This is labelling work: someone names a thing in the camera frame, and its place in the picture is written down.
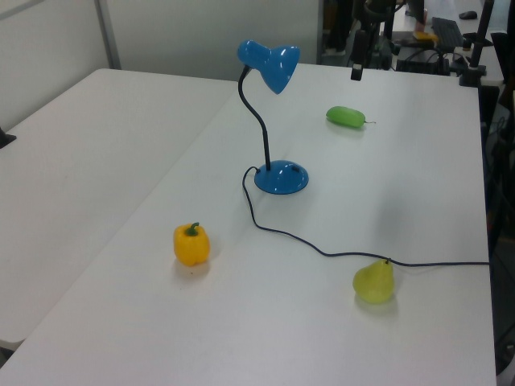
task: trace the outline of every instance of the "green pear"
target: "green pear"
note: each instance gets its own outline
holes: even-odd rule
[[[392,263],[380,260],[360,269],[354,275],[352,286],[358,296],[368,303],[386,302],[395,288]]]

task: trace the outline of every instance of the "black power cord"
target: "black power cord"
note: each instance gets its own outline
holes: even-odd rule
[[[407,71],[409,70],[409,65],[410,65],[410,62],[413,61],[414,57],[415,56],[418,56],[420,54],[422,54],[423,52],[425,51],[434,51],[435,53],[432,54],[425,62],[425,64],[428,64],[429,61],[433,58],[433,56],[435,55],[438,55],[439,59],[437,61],[437,68],[436,68],[436,72],[438,73],[439,70],[441,70],[440,66],[439,66],[439,61],[441,58],[443,58],[443,53],[438,49],[438,48],[421,48],[420,50],[417,50],[415,51],[413,54],[409,55],[408,57],[406,57],[402,62],[401,64],[399,65],[399,69],[398,71],[401,71],[401,72],[412,72],[412,71]]]
[[[501,334],[501,336],[500,336],[499,338],[497,338],[497,340],[496,340],[496,341],[495,341],[495,343],[494,343],[494,347],[495,347],[495,348],[499,347],[499,345],[500,345],[501,343],[503,343],[503,342],[504,342],[504,340],[506,339],[506,337],[509,335],[509,333],[510,333],[510,332],[512,332],[512,331],[513,331],[513,329],[515,329],[515,323],[513,323],[510,327],[508,327],[508,328],[505,330],[505,332],[503,332],[503,333]]]
[[[267,231],[267,232],[272,232],[272,233],[279,233],[279,234],[282,234],[282,235],[286,235],[286,236],[292,237],[292,238],[294,238],[294,239],[304,243],[305,245],[308,245],[308,246],[312,247],[316,252],[320,253],[323,256],[326,256],[326,257],[342,257],[342,256],[375,257],[377,259],[387,260],[387,261],[391,262],[392,264],[400,265],[400,266],[403,266],[403,267],[435,267],[435,266],[452,266],[452,265],[490,265],[490,263],[487,262],[487,261],[450,261],[450,262],[444,261],[444,262],[440,262],[440,263],[402,263],[400,261],[396,261],[396,260],[391,259],[389,257],[384,257],[382,255],[377,255],[376,253],[366,253],[366,252],[326,253],[323,250],[321,250],[320,248],[318,248],[317,246],[315,246],[314,244],[310,243],[309,241],[304,240],[302,237],[298,237],[298,236],[296,236],[296,235],[294,235],[292,233],[281,231],[279,229],[263,227],[263,226],[259,225],[256,222],[256,216],[254,215],[254,209],[253,209],[252,201],[250,200],[249,192],[247,191],[247,187],[245,186],[245,179],[247,178],[247,175],[249,174],[249,172],[252,169],[255,169],[257,173],[261,172],[257,167],[251,166],[249,169],[247,169],[247,171],[243,175],[243,179],[241,180],[241,185],[243,186],[243,191],[245,192],[245,196],[247,198],[247,203],[249,204],[250,215],[252,216],[252,221],[254,222],[254,225],[257,228],[261,229],[262,231]]]
[[[491,123],[491,125],[496,125],[495,131],[492,131],[488,134],[487,140],[492,136],[496,135],[496,145],[499,146],[500,143],[500,134],[503,129],[507,126],[506,118],[501,117],[499,121],[494,121]],[[492,184],[493,187],[495,187],[497,194],[499,195],[499,198],[501,201],[503,201],[504,205],[510,212],[511,216],[515,217],[515,207],[513,207],[513,204],[509,201],[509,199],[505,196],[505,193],[503,192],[503,188],[501,187],[500,183],[498,183],[494,177],[493,177],[493,165],[490,164],[488,160],[488,155],[486,153],[486,144],[484,146],[481,146],[483,150],[483,160],[484,164],[486,166],[486,175],[484,177],[485,184]]]

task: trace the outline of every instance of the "bell pepper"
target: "bell pepper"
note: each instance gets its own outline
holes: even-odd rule
[[[204,263],[209,256],[209,238],[199,223],[177,227],[174,232],[174,252],[177,260],[187,266]]]

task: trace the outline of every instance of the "wall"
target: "wall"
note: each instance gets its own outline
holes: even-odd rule
[[[293,44],[314,64],[322,0],[104,0],[124,70],[237,80],[239,43]]]
[[[45,0],[0,20],[0,127],[108,67],[93,0]]]

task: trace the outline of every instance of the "white table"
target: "white table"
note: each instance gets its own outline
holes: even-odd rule
[[[462,34],[477,32],[480,25],[481,12],[483,10],[482,2],[479,0],[426,0],[428,10],[426,21],[426,32],[432,32],[431,18],[448,18],[455,20],[458,24],[459,30]],[[461,20],[458,15],[462,12],[474,10],[477,13],[475,20]],[[404,9],[399,10],[395,14],[393,20],[394,31],[413,31],[415,28],[415,19],[411,16],[406,16]],[[491,33],[497,32],[488,30],[487,39],[492,41]],[[464,51],[463,48],[457,47],[455,53],[464,56],[471,56],[472,50]],[[481,52],[480,65],[486,66],[486,75],[481,77],[482,85],[500,86],[503,84],[504,77],[502,75],[501,66],[497,58],[496,49],[494,46],[484,47]]]
[[[248,178],[258,222],[329,252],[488,259],[475,89],[400,72],[355,82],[349,68],[309,65],[280,96],[256,72],[244,88],[268,124],[271,158],[310,173],[290,196]],[[333,105],[377,124],[337,127],[325,120]],[[364,304],[352,278],[372,259],[322,257],[252,225],[241,177],[262,163],[261,130],[235,92],[0,384],[495,384],[488,267],[396,267],[394,298]],[[212,256],[188,269],[172,234],[194,220]]]
[[[0,150],[0,347],[15,349],[233,93],[100,70]]]

